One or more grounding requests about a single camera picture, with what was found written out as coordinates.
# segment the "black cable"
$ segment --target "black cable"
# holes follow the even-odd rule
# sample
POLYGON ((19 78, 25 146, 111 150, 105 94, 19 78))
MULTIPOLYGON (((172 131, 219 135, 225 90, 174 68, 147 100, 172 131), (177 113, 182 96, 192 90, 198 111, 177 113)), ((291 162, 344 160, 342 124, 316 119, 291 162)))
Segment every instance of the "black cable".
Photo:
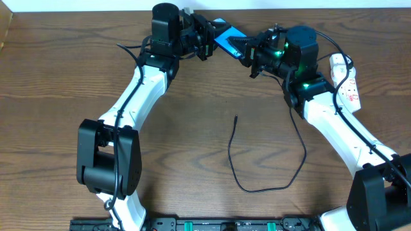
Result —
POLYGON ((273 78, 275 81, 277 81, 278 85, 281 87, 281 83, 280 83, 280 81, 278 80, 278 77, 271 76, 271 75, 268 75, 268 74, 264 74, 264 73, 262 73, 261 71, 259 72, 259 74, 262 75, 262 76, 264 76, 264 77, 273 78))
POLYGON ((139 68, 140 72, 140 79, 137 83, 137 85, 134 87, 134 89, 131 91, 131 93, 128 95, 127 99, 124 101, 120 109, 117 111, 117 116, 116 120, 114 122, 114 127, 113 127, 113 149, 114 149, 114 193, 113 197, 110 200, 107 200, 104 203, 104 209, 105 210, 112 210, 114 216, 116 217, 118 224, 119 224, 119 229, 123 230, 123 225, 122 222, 114 208, 114 204, 116 203, 117 197, 118 197, 118 192, 119 192, 119 160, 118 160, 118 125, 120 122, 120 119, 123 117, 123 112, 125 107, 127 106, 128 102, 131 100, 133 95, 136 93, 137 89, 140 87, 140 85, 143 82, 143 68, 141 68, 140 65, 138 65, 138 59, 137 57, 126 47, 121 44, 117 44, 121 49, 124 49, 131 57, 134 59, 136 62, 136 66, 139 68))
POLYGON ((142 43, 141 43, 141 47, 144 47, 144 48, 142 48, 142 49, 140 49, 140 55, 142 55, 144 52, 145 52, 145 47, 147 46, 147 42, 150 40, 152 38, 152 36, 151 35, 149 35, 149 36, 147 36, 147 37, 145 37, 144 39, 143 39, 143 41, 142 41, 142 43))
POLYGON ((290 70, 288 70, 287 78, 285 79, 285 90, 286 90, 287 92, 290 92, 290 91, 288 90, 288 87, 289 87, 289 85, 290 85, 290 77, 291 77, 292 74, 294 74, 294 72, 295 72, 296 70, 297 70, 296 67, 292 67, 290 70))
POLYGON ((188 55, 184 58, 179 57, 179 60, 187 60, 187 59, 190 59, 190 58, 194 58, 197 54, 198 54, 198 48, 194 47, 194 51, 190 55, 188 55))
POLYGON ((348 61, 347 61, 347 56, 345 55, 345 53, 342 51, 341 47, 330 37, 328 37, 327 35, 319 32, 319 31, 315 31, 318 35, 320 35, 321 37, 324 37, 326 40, 330 41, 337 49, 338 51, 341 53, 344 62, 345 62, 345 67, 347 69, 347 73, 345 74, 345 78, 337 85, 337 87, 334 90, 333 93, 333 104, 335 107, 336 112, 340 115, 341 119, 346 123, 346 125, 348 127, 350 127, 350 129, 370 148, 370 151, 373 151, 375 154, 377 154, 377 156, 379 156, 381 159, 383 159, 391 168, 392 170, 400 177, 400 179, 402 179, 402 181, 408 186, 408 188, 411 189, 411 183, 407 180, 407 178, 402 174, 402 172, 383 154, 381 153, 374 144, 371 144, 370 141, 367 140, 367 138, 365 138, 349 121, 348 119, 345 117, 345 115, 341 112, 341 108, 338 107, 338 103, 337 103, 337 94, 338 94, 338 90, 341 87, 341 85, 348 79, 349 77, 349 65, 348 65, 348 61))
POLYGON ((135 49, 135 48, 141 48, 141 45, 140 46, 124 46, 124 47, 128 49, 135 49))
POLYGON ((113 214, 114 214, 114 217, 117 219, 118 229, 119 229, 120 231, 123 231, 123 230, 124 230, 124 228, 123 228, 123 222, 121 222, 120 217, 118 216, 117 211, 116 211, 115 208, 113 208, 113 214))
MULTIPOLYGON (((339 52, 331 52, 330 54, 324 55, 323 57, 317 59, 317 62, 319 62, 319 61, 321 61, 321 60, 323 60, 323 59, 325 59, 325 58, 327 58, 327 57, 330 57, 331 55, 335 55, 335 54, 340 54, 340 53, 339 53, 339 52)), ((352 59, 350 56, 348 56, 348 55, 345 55, 345 56, 350 59, 351 65, 353 66, 353 65, 354 65, 353 59, 352 59)))
POLYGON ((235 179, 238 187, 239 187, 242 191, 244 191, 244 192, 246 192, 246 193, 262 193, 262 192, 267 192, 267 191, 283 190, 283 189, 288 188, 288 187, 294 182, 295 178, 297 177, 298 173, 300 172, 300 170, 301 170, 301 168, 302 168, 302 165, 304 165, 304 163, 305 163, 305 161, 306 161, 307 149, 306 149, 306 146, 304 145, 304 142, 302 141, 302 138, 301 138, 301 136, 300 136, 300 133, 299 133, 299 131, 298 131, 298 129, 297 129, 297 125, 295 125, 295 121, 294 121, 294 118, 293 118, 293 115, 292 115, 292 112, 291 112, 291 108, 290 108, 290 117, 291 117, 291 121, 293 122, 295 131, 297 132, 298 138, 300 138, 302 147, 304 148, 304 157, 302 158, 302 161, 301 161, 300 166, 299 166, 298 169, 296 170, 293 178, 290 180, 290 183, 288 183, 288 185, 286 185, 286 186, 284 186, 284 187, 273 187, 273 188, 259 189, 259 190, 247 190, 247 189, 244 189, 244 188, 241 186, 241 184, 239 183, 239 181, 238 181, 238 179, 237 179, 237 176, 236 176, 236 172, 235 172, 235 170, 234 170, 234 166, 232 165, 231 156, 230 156, 230 147, 231 147, 232 138, 234 137, 234 133, 236 132, 236 125, 237 125, 238 116, 236 115, 236 117, 234 118, 234 128, 232 129, 232 134, 231 134, 231 138, 230 138, 229 145, 228 145, 228 156, 229 156, 229 162, 230 162, 230 166, 231 166, 231 170, 232 170, 232 175, 234 176, 234 179, 235 179))

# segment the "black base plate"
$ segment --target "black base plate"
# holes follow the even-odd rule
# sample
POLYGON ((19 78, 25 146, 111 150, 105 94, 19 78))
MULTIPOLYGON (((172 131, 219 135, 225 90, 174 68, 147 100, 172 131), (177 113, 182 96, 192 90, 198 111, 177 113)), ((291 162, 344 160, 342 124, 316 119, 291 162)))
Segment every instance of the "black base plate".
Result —
MULTIPOLYGON (((71 220, 70 231, 114 231, 112 220, 71 220)), ((320 231, 314 219, 146 219, 142 231, 320 231)))

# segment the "cable clip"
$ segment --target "cable clip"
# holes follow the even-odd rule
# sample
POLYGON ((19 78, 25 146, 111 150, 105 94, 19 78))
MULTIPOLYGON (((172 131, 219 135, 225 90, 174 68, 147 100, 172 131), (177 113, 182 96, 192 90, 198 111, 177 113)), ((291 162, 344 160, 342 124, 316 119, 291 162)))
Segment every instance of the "cable clip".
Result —
POLYGON ((338 112, 341 112, 341 110, 342 110, 342 107, 339 107, 338 109, 336 109, 334 115, 337 115, 337 113, 338 113, 338 112))
POLYGON ((120 118, 123 118, 123 112, 124 110, 118 110, 116 116, 120 116, 120 118))
POLYGON ((372 145, 372 146, 370 147, 370 152, 369 152, 370 154, 372 154, 372 150, 373 150, 374 148, 377 148, 377 145, 374 144, 374 145, 372 145))

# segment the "power outlet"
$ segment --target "power outlet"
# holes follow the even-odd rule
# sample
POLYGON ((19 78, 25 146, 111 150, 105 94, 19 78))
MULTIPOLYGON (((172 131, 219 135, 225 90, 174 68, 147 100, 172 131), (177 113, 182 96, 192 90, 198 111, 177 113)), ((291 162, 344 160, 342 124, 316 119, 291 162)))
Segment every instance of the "power outlet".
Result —
MULTIPOLYGON (((347 61, 348 61, 348 65, 350 65, 351 64, 351 58, 348 58, 347 61)), ((331 55, 331 57, 329 58, 329 64, 331 66, 331 69, 333 69, 334 66, 336 66, 336 65, 345 65, 345 61, 344 61, 344 58, 342 57, 341 54, 334 54, 334 55, 331 55)))
MULTIPOLYGON (((331 78, 333 79, 334 87, 345 78, 347 74, 347 68, 345 65, 334 65, 331 69, 331 78)), ((338 90, 338 96, 341 102, 351 113, 361 109, 360 97, 358 94, 357 84, 355 80, 356 70, 355 67, 349 70, 348 79, 341 85, 338 90)))

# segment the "wooden table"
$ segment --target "wooden table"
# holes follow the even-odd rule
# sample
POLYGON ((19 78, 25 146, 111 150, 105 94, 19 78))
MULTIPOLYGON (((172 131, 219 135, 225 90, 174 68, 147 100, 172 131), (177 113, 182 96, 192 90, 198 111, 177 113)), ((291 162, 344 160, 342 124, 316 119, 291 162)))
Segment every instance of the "wooden table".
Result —
MULTIPOLYGON (((355 116, 400 155, 411 152, 411 11, 201 11, 248 35, 307 24, 333 37, 357 69, 362 109, 355 116)), ((0 229, 67 230, 73 218, 108 214, 76 181, 77 129, 97 119, 128 85, 134 61, 116 47, 140 44, 151 12, 16 13, 0 53, 0 229)), ((320 55, 334 51, 319 38, 320 55)), ((319 68, 329 76, 328 61, 319 68)), ((344 205, 351 175, 321 134, 295 115, 308 158, 285 191, 246 194, 288 183, 302 148, 277 83, 248 77, 221 49, 206 62, 180 62, 167 94, 140 133, 138 193, 150 214, 272 218, 313 215, 344 205)))

